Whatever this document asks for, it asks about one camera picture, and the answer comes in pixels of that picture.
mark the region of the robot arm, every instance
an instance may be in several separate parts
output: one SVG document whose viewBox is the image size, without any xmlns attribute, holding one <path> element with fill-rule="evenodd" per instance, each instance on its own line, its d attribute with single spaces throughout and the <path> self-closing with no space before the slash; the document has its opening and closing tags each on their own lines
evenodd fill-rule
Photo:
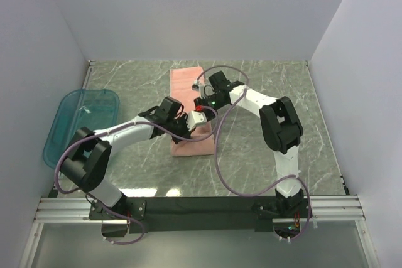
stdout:
<svg viewBox="0 0 402 268">
<path fill-rule="evenodd" d="M 274 152 L 278 179 L 289 174 L 298 175 L 297 155 L 303 128 L 290 99 L 287 97 L 276 99 L 249 89 L 239 81 L 230 82 L 223 72 L 213 74 L 209 77 L 209 81 L 214 93 L 196 98 L 194 100 L 197 108 L 195 111 L 178 114 L 181 103 L 171 97 L 166 97 L 160 106 L 142 112 L 133 120 L 113 128 L 94 132 L 86 128 L 80 129 L 71 144 L 87 136 L 113 132 L 112 130 L 120 129 L 124 124 L 141 121 L 152 122 L 180 137 L 190 139 L 191 132 L 196 127 L 215 117 L 203 106 L 213 107 L 217 110 L 225 105 L 233 104 L 241 97 L 244 89 L 247 89 L 246 97 L 241 99 L 237 105 L 260 118 L 264 140 Z M 104 177 L 109 157 L 129 145 L 162 134 L 164 134 L 163 131 L 149 124 L 136 124 L 118 130 L 102 139 L 97 138 L 75 148 L 68 154 L 60 171 L 84 192 L 90 193 L 106 206 L 114 209 L 115 212 L 124 213 L 126 212 L 124 207 L 126 197 Z M 175 143 L 180 141 L 175 138 L 173 140 Z M 284 208 L 289 208 L 294 202 L 300 202 L 300 198 L 303 198 L 303 191 L 296 179 L 287 179 L 277 185 L 276 197 L 284 203 Z"/>
</svg>

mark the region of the marble floor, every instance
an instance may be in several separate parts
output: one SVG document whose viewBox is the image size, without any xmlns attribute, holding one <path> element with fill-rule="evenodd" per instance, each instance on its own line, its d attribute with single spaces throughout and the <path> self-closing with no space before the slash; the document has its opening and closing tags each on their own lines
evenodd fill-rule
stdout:
<svg viewBox="0 0 402 268">
<path fill-rule="evenodd" d="M 121 101 L 118 122 L 124 122 L 160 104 L 169 95 L 170 69 L 199 65 L 208 68 L 218 64 L 232 65 L 246 72 L 250 87 L 262 94 L 285 95 L 292 100 L 304 127 L 298 160 L 301 178 L 312 195 L 344 195 L 340 171 L 305 62 L 93 62 L 87 88 L 115 91 Z M 223 71 L 229 80 L 241 80 L 235 71 Z M 274 156 L 263 140 L 260 121 L 243 109 L 236 108 L 228 116 L 218 156 L 224 178 L 243 193 L 260 191 L 276 179 Z M 216 175 L 213 156 L 174 158 L 170 155 L 168 136 L 143 141 L 117 153 L 109 161 L 107 177 L 127 196 L 230 195 Z M 67 180 L 62 185 L 71 186 Z"/>
</svg>

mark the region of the blue plastic tray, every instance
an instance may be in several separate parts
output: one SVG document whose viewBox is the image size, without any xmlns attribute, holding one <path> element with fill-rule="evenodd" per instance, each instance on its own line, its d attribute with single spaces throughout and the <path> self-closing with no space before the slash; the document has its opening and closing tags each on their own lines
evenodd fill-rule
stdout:
<svg viewBox="0 0 402 268">
<path fill-rule="evenodd" d="M 43 150 L 46 164 L 56 167 L 77 129 L 97 130 L 116 125 L 119 104 L 117 94 L 108 89 L 80 89 L 66 95 L 58 106 Z"/>
</svg>

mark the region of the white wall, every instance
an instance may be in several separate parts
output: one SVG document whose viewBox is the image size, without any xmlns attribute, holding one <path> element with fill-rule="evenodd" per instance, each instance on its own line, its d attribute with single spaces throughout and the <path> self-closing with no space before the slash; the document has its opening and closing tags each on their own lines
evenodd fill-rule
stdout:
<svg viewBox="0 0 402 268">
<path fill-rule="evenodd" d="M 52 187 L 43 146 L 86 65 L 53 0 L 0 0 L 1 267 L 18 265 L 39 198 Z"/>
<path fill-rule="evenodd" d="M 88 59 L 311 59 L 341 0 L 56 0 Z"/>
<path fill-rule="evenodd" d="M 402 262 L 402 0 L 343 0 L 311 61 L 340 168 L 382 267 Z"/>
</svg>

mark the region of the pink towel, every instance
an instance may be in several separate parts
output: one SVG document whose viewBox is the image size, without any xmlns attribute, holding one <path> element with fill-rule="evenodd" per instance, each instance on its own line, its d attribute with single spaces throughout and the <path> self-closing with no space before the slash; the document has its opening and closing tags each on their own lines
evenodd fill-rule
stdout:
<svg viewBox="0 0 402 268">
<path fill-rule="evenodd" d="M 170 70 L 170 96 L 179 100 L 184 105 L 184 111 L 190 112 L 195 110 L 194 99 L 199 97 L 198 91 L 192 90 L 191 86 L 194 80 L 202 73 L 202 67 L 189 67 L 183 69 Z M 200 82 L 204 83 L 204 77 L 200 78 Z M 197 127 L 192 132 L 192 138 L 201 138 L 211 133 L 211 123 Z M 180 141 L 175 144 L 170 143 L 170 153 L 172 156 L 195 156 L 195 155 L 210 155 L 214 153 L 214 136 L 210 136 L 203 141 L 189 142 Z"/>
</svg>

